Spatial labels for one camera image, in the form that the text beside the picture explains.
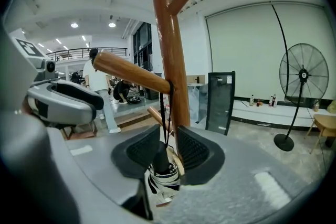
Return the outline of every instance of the black fan pole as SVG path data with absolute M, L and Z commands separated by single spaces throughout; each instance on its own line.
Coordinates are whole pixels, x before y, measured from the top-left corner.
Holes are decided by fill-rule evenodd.
M 274 143 L 277 145 L 277 147 L 279 149 L 281 149 L 283 151 L 291 151 L 294 148 L 294 141 L 292 140 L 292 138 L 289 137 L 289 133 L 292 130 L 292 127 L 294 125 L 294 122 L 295 122 L 295 119 L 296 119 L 296 116 L 298 114 L 299 107 L 300 107 L 300 101 L 301 101 L 301 96 L 302 96 L 302 88 L 303 88 L 304 82 L 301 81 L 300 84 L 301 85 L 300 85 L 300 93 L 299 93 L 298 105 L 296 107 L 294 118 L 293 118 L 291 126 L 289 127 L 288 133 L 287 133 L 287 135 L 277 134 L 274 137 Z

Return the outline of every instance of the standing fan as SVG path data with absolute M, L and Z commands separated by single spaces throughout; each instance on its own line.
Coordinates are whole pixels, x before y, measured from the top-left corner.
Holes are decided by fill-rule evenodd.
M 294 147 L 289 133 L 294 125 L 301 98 L 312 98 L 316 104 L 326 92 L 329 80 L 327 63 L 322 53 L 312 45 L 296 44 L 286 51 L 280 64 L 280 84 L 285 98 L 296 105 L 287 135 L 277 134 L 274 143 L 283 151 Z

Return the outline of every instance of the person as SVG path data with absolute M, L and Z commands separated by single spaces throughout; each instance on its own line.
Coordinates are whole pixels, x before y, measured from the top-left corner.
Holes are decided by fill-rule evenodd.
M 86 83 L 85 87 L 90 87 L 92 91 L 96 92 L 103 98 L 104 107 L 103 110 L 98 111 L 98 113 L 101 120 L 104 118 L 106 119 L 109 133 L 120 133 L 121 130 L 114 120 L 113 109 L 110 104 L 110 97 L 108 94 L 108 89 L 111 90 L 110 80 L 106 73 L 96 70 L 93 67 L 93 61 L 97 54 L 98 49 L 91 49 L 89 52 L 91 60 L 87 61 L 84 65 L 83 76 Z
M 113 97 L 119 101 L 120 104 L 127 104 L 127 95 L 130 91 L 130 83 L 125 80 L 121 80 L 115 85 L 113 90 Z

